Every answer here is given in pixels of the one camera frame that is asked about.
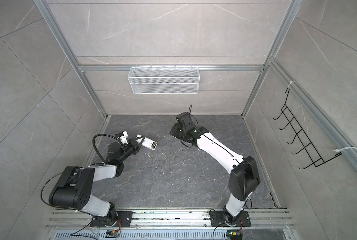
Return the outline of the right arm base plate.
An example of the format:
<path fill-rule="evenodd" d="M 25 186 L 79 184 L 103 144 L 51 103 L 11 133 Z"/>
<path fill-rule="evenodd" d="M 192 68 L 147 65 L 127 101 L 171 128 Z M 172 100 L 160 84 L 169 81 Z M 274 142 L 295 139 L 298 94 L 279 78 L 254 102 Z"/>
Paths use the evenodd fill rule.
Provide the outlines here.
<path fill-rule="evenodd" d="M 212 227 L 251 227 L 251 221 L 247 211 L 241 211 L 236 217 L 231 216 L 226 210 L 210 210 L 208 214 Z"/>

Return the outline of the white remote control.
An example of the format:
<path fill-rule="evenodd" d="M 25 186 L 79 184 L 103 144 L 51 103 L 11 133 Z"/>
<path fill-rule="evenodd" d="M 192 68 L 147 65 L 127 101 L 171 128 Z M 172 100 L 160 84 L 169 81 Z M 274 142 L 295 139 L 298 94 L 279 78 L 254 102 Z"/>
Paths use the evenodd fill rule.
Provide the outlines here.
<path fill-rule="evenodd" d="M 143 147 L 146 147 L 150 150 L 155 150 L 156 149 L 156 146 L 157 146 L 157 142 L 156 141 L 153 141 L 147 137 L 144 137 L 142 135 L 137 135 L 136 137 L 136 142 L 138 144 L 141 144 Z"/>

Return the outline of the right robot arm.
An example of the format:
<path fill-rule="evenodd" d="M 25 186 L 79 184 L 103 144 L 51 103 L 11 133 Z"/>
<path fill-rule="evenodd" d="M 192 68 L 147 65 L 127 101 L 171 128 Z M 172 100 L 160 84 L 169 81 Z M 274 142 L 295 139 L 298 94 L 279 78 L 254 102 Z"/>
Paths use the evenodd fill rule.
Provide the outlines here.
<path fill-rule="evenodd" d="M 189 112 L 176 116 L 170 134 L 182 143 L 205 151 L 221 164 L 229 174 L 228 189 L 230 196 L 223 208 L 226 224 L 234 225 L 241 216 L 251 194 L 260 185 L 257 163 L 251 156 L 243 157 L 217 140 L 206 128 L 193 122 Z"/>

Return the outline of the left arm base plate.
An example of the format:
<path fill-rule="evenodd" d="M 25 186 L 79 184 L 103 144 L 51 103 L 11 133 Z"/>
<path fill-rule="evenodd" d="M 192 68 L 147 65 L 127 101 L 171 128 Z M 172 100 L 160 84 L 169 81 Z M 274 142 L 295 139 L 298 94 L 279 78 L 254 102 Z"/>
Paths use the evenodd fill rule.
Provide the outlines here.
<path fill-rule="evenodd" d="M 106 217 L 93 216 L 90 227 L 118 228 L 121 226 L 128 228 L 131 225 L 133 213 L 132 211 L 117 211 L 115 214 L 109 212 Z"/>

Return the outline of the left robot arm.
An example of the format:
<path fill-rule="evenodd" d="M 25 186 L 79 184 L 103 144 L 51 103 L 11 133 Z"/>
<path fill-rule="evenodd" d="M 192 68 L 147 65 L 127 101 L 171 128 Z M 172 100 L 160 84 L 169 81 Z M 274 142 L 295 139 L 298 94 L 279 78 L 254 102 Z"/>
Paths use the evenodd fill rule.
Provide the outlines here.
<path fill-rule="evenodd" d="M 144 141 L 140 136 L 126 144 L 114 142 L 108 146 L 107 158 L 101 164 L 89 167 L 67 166 L 49 195 L 49 205 L 73 209 L 89 214 L 102 225 L 113 226 L 119 219 L 115 204 L 95 197 L 93 183 L 119 177 L 124 161 L 136 155 Z"/>

